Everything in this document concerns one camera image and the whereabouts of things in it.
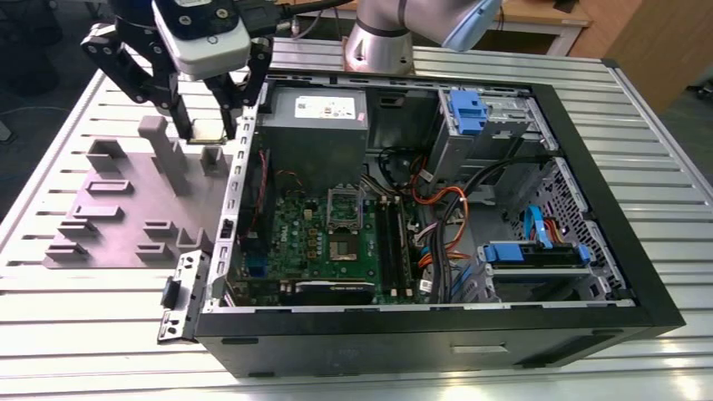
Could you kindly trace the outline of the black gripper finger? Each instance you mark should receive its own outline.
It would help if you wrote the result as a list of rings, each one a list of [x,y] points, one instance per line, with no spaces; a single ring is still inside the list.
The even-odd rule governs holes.
[[[178,137],[193,137],[178,94],[178,72],[158,32],[127,22],[97,23],[79,43],[86,56],[130,100],[150,102],[171,118]]]
[[[241,116],[242,108],[251,107],[257,103],[271,56],[273,39],[257,38],[251,41],[246,64],[247,75],[243,80],[237,84],[229,73],[218,74],[203,80],[221,109],[221,122],[229,140],[234,139],[235,119]]]

